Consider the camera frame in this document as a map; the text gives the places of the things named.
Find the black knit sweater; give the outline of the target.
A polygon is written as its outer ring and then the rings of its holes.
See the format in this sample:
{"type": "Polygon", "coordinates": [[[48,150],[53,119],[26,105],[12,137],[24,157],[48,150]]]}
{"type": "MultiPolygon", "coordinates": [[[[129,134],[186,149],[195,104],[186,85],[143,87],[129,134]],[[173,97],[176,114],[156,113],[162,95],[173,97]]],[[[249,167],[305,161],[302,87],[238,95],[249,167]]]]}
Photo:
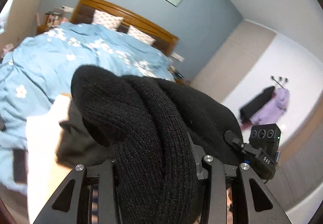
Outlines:
{"type": "Polygon", "coordinates": [[[191,144],[230,165],[242,156],[224,140],[241,137],[234,114],[208,95],[169,80],[76,69],[71,94],[96,142],[111,147],[125,223],[194,223],[198,178],[191,144]]]}

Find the orange navy patterned blanket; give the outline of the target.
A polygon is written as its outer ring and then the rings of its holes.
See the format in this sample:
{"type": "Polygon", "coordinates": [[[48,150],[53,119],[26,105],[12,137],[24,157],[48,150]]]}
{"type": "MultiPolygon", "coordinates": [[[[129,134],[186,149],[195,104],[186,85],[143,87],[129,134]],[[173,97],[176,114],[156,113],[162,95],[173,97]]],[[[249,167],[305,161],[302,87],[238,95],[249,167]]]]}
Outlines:
{"type": "Polygon", "coordinates": [[[75,167],[58,164],[56,156],[62,131],[59,122],[68,118],[71,101],[68,94],[58,95],[46,114],[27,118],[27,205],[30,223],[34,223],[48,199],[75,167]]]}

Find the dark grey folded garment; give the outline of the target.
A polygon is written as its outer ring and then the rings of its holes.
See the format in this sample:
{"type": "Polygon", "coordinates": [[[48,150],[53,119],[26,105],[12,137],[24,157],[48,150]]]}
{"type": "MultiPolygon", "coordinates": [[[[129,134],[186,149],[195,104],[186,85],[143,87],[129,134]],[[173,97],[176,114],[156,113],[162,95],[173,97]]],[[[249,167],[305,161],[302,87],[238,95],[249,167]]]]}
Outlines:
{"type": "Polygon", "coordinates": [[[59,122],[62,129],[56,149],[59,164],[69,168],[78,164],[91,167],[114,159],[113,151],[98,144],[89,134],[74,101],[70,102],[67,114],[68,118],[59,122]]]}

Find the lilac hanging jacket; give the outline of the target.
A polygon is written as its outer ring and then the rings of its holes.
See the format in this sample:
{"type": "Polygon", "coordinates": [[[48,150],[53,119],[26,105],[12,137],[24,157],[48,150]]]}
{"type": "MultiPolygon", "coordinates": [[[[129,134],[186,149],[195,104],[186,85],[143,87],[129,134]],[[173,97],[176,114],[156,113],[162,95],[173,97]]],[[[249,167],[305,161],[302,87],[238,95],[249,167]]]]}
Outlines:
{"type": "Polygon", "coordinates": [[[271,98],[259,111],[251,118],[253,125],[273,124],[286,112],[290,101],[288,89],[278,88],[275,97],[271,98]]]}

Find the black hanging coat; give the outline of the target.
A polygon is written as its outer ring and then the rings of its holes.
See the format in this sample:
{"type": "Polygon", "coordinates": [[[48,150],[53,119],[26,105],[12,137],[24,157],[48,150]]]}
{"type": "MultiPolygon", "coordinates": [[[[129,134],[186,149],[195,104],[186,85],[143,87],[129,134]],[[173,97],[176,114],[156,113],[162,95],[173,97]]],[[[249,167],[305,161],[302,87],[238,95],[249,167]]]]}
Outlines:
{"type": "Polygon", "coordinates": [[[274,94],[275,86],[270,86],[255,96],[251,101],[239,109],[239,117],[242,123],[246,123],[250,118],[258,112],[274,94]]]}

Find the blue floral duvet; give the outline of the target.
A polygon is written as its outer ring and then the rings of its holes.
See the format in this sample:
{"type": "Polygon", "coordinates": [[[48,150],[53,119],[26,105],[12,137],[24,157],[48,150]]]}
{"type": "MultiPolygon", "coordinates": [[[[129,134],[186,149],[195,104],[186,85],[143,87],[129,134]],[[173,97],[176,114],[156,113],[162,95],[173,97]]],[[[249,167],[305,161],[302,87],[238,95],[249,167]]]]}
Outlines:
{"type": "Polygon", "coordinates": [[[71,79],[81,65],[97,65],[115,75],[172,80],[169,60],[160,51],[102,25],[72,24],[27,37],[1,62],[1,184],[27,193],[14,181],[13,150],[25,150],[26,119],[45,114],[55,98],[71,91],[71,79]]]}

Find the wooden headboard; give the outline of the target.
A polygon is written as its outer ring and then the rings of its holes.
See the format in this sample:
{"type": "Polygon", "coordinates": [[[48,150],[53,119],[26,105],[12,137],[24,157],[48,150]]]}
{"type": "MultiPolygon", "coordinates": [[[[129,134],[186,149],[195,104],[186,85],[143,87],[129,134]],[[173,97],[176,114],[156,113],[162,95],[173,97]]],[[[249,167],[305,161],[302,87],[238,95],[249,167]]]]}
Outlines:
{"type": "Polygon", "coordinates": [[[160,50],[166,56],[171,55],[178,42],[178,37],[148,19],[104,0],[79,0],[69,21],[73,24],[90,24],[93,19],[94,11],[96,10],[103,11],[116,17],[122,17],[123,22],[121,26],[118,27],[118,31],[120,32],[127,33],[129,26],[132,25],[141,32],[151,36],[155,39],[153,48],[160,50]]]}

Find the right patterned pillow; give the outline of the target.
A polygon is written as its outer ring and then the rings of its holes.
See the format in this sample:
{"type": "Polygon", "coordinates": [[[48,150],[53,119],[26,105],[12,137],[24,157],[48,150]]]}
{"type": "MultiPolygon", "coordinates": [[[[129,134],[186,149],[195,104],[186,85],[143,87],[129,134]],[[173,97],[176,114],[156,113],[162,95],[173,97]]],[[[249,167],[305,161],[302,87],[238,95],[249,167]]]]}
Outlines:
{"type": "Polygon", "coordinates": [[[151,36],[145,34],[144,32],[138,30],[137,28],[135,28],[134,26],[130,25],[127,31],[127,34],[133,38],[136,38],[137,40],[152,46],[153,43],[156,41],[154,38],[152,38],[151,36]]]}

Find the black wall coat hook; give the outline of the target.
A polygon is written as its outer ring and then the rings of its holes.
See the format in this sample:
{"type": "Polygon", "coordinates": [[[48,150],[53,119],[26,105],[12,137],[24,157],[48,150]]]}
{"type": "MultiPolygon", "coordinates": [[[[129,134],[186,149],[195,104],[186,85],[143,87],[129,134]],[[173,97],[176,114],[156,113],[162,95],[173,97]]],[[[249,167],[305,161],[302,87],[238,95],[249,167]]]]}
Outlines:
{"type": "Polygon", "coordinates": [[[280,88],[285,89],[286,84],[288,83],[288,78],[284,78],[282,76],[279,77],[275,77],[275,76],[271,76],[271,80],[274,81],[276,83],[276,85],[278,85],[280,88]]]}

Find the white wall socket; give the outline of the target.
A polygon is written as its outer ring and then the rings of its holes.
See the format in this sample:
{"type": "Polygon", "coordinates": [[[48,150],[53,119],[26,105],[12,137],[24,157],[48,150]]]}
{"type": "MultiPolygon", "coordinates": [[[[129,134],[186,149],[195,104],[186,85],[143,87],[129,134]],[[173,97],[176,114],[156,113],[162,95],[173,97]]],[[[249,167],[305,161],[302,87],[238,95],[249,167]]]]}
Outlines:
{"type": "Polygon", "coordinates": [[[174,58],[174,59],[176,59],[176,60],[177,60],[177,61],[179,61],[179,62],[184,62],[184,60],[185,60],[185,58],[184,58],[184,57],[180,56],[179,54],[177,54],[177,53],[175,53],[175,52],[173,52],[173,53],[171,54],[171,57],[172,57],[172,58],[174,58]]]}

